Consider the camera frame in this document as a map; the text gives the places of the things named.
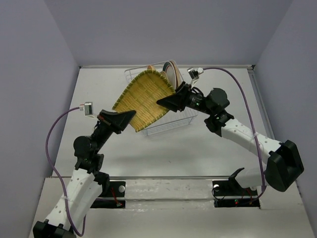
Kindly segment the tan round plate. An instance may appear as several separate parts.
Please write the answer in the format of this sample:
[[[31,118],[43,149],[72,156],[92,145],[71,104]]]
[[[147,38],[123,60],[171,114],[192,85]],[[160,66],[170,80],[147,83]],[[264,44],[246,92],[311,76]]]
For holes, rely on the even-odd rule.
[[[156,71],[156,68],[153,65],[148,65],[147,70]]]

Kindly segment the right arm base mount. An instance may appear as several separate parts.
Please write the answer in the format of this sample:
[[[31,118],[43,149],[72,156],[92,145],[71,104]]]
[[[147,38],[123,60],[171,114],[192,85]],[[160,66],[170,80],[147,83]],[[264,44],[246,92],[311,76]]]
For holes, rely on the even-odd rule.
[[[250,188],[242,188],[236,181],[237,175],[243,169],[236,170],[227,180],[214,180],[212,182],[211,194],[214,198],[215,208],[260,208],[260,201],[257,199],[258,192]]]

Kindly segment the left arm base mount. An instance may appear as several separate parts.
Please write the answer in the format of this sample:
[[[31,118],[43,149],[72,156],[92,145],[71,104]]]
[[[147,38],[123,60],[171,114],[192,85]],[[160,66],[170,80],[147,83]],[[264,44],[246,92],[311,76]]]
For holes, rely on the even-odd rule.
[[[124,209],[126,182],[123,180],[110,181],[107,190],[103,190],[101,195],[91,205],[92,209]]]

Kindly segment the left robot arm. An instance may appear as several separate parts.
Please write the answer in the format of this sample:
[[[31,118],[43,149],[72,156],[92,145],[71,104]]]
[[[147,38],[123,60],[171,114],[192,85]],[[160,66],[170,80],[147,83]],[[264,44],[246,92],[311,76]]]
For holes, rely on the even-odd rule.
[[[94,131],[73,142],[77,162],[66,184],[54,168],[62,186],[62,195],[46,216],[33,227],[36,238],[78,238],[85,233],[86,215],[99,196],[109,192],[109,175],[100,171],[104,155],[99,153],[112,134],[121,134],[135,116],[134,110],[115,113],[101,110]]]

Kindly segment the white plate with green rim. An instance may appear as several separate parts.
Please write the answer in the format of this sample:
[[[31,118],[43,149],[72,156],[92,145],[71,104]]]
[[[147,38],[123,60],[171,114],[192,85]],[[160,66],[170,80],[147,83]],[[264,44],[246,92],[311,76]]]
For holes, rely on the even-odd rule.
[[[169,61],[165,62],[162,70],[163,72],[165,72],[167,79],[169,80],[173,88],[175,89],[176,88],[176,73],[172,63]]]

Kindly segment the yellow bamboo-pattern rectangular plate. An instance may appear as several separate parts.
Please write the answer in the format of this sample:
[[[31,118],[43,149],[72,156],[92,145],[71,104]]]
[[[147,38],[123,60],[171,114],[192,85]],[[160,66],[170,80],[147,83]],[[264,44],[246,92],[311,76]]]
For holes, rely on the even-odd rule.
[[[175,89],[160,72],[147,69],[139,73],[124,89],[112,109],[117,113],[136,111],[130,125],[140,132],[169,112],[157,101],[175,94]]]

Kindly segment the beige plate with leaf design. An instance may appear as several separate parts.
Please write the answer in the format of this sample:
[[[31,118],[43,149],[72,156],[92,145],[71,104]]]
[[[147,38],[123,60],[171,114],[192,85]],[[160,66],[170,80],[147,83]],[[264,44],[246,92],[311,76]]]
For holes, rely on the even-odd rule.
[[[175,73],[176,73],[176,88],[178,88],[181,85],[181,83],[183,82],[181,74],[180,74],[180,71],[179,71],[179,68],[176,65],[175,61],[170,60],[169,62],[171,62],[173,67],[174,67],[174,70],[175,70]]]

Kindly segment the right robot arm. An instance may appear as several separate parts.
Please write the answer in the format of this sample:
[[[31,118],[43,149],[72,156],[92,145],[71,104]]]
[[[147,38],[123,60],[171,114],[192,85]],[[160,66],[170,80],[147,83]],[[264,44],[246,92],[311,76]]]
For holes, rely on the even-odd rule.
[[[304,172],[304,166],[296,144],[290,140],[280,142],[252,131],[240,123],[225,109],[230,104],[227,94],[220,88],[213,88],[203,96],[197,88],[182,83],[175,94],[157,100],[157,104],[170,111],[183,111],[186,107],[207,114],[206,127],[219,137],[228,139],[259,159],[259,169],[238,169],[230,176],[228,189],[240,194],[246,188],[271,186],[285,192]]]

